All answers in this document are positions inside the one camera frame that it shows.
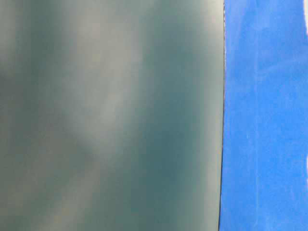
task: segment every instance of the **blue surface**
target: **blue surface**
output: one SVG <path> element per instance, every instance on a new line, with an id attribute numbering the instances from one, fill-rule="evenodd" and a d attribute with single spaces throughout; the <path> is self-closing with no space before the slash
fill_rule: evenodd
<path id="1" fill-rule="evenodd" d="M 219 230 L 306 231 L 308 38 L 303 2 L 225 0 L 225 20 Z"/>

